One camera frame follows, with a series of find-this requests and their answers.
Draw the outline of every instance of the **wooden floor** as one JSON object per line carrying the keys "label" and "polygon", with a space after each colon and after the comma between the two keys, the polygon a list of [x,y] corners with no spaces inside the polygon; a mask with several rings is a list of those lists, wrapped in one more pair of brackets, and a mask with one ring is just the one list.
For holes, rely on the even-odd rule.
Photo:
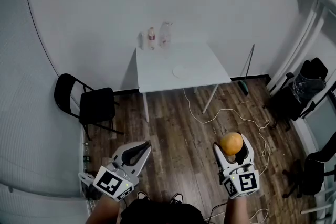
{"label": "wooden floor", "polygon": [[[201,121],[212,119],[221,108],[232,108],[243,118],[264,126],[266,119],[270,119],[271,123],[273,120],[269,111],[262,109],[269,98],[265,86],[265,79],[249,80],[249,95],[246,97],[236,82],[222,85],[204,115],[201,110],[212,87],[200,87],[197,94],[192,89],[186,89],[186,94],[191,101],[192,112]],[[127,204],[139,190],[156,201],[169,201],[175,193],[182,193],[184,202],[194,205],[207,218],[214,206],[228,198],[224,186],[219,185],[218,166],[212,151],[212,144],[219,142],[227,132],[243,133],[254,148],[259,172],[266,166],[267,159],[261,155],[264,142],[258,135],[258,127],[244,122],[232,111],[222,111],[211,123],[200,124],[190,115],[183,90],[156,92],[147,94],[150,122],[146,123],[141,94],[122,95],[115,99],[120,107],[116,107],[114,127],[124,131],[125,135],[89,127],[93,140],[90,142],[93,170],[106,165],[115,149],[122,144],[145,140],[152,144],[152,153],[140,174],[140,183],[126,198]],[[301,215],[300,211],[313,207],[313,198],[304,196],[297,199],[296,195],[282,198],[288,190],[282,170],[289,169],[294,160],[305,158],[297,133],[293,127],[285,132],[281,123],[275,130],[267,128],[261,133],[271,148],[271,156],[267,170],[260,177],[260,191],[248,197],[249,216],[258,209],[268,208],[265,223],[312,223],[315,216]],[[222,206],[214,215],[224,211],[225,206]],[[252,222],[262,219],[263,213],[260,212]],[[223,214],[212,222],[223,223]]]}

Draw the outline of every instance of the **black baseboard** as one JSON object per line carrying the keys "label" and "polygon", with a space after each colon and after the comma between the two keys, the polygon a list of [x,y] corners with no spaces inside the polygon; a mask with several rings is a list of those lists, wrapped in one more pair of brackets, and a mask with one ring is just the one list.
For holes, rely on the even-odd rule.
{"label": "black baseboard", "polygon": [[[267,83],[271,80],[271,77],[268,74],[256,75],[256,76],[247,76],[246,79],[264,79],[264,78],[266,79]],[[233,77],[233,78],[231,78],[231,81],[244,80],[244,79],[245,79],[245,77]],[[114,92],[114,96],[124,95],[124,94],[133,94],[133,93],[139,93],[139,89],[132,89],[132,90],[124,90],[124,91]]]}

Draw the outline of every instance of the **black pants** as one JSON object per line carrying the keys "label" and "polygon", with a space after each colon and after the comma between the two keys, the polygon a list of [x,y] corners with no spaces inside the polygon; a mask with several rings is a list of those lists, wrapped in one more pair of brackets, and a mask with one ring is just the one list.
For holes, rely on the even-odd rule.
{"label": "black pants", "polygon": [[168,204],[138,199],[121,213],[121,224],[204,224],[201,212],[189,204]]}

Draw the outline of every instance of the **black sneaker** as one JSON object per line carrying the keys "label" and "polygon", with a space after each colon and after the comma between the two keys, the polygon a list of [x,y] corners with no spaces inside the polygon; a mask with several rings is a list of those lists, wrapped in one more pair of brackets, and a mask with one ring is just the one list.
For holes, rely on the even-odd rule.
{"label": "black sneaker", "polygon": [[170,200],[171,204],[181,204],[183,202],[183,195],[181,193],[176,193],[174,197]]}
{"label": "black sneaker", "polygon": [[149,200],[147,194],[144,193],[144,192],[142,192],[142,191],[138,192],[137,197],[138,197],[138,199],[146,199],[146,200]]}

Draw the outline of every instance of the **forearm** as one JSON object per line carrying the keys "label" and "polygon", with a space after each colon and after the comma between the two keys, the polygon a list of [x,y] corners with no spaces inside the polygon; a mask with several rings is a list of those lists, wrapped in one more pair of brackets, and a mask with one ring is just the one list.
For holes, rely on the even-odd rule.
{"label": "forearm", "polygon": [[119,203],[103,194],[86,224],[114,224],[117,222]]}
{"label": "forearm", "polygon": [[246,197],[228,200],[224,224],[249,224]]}

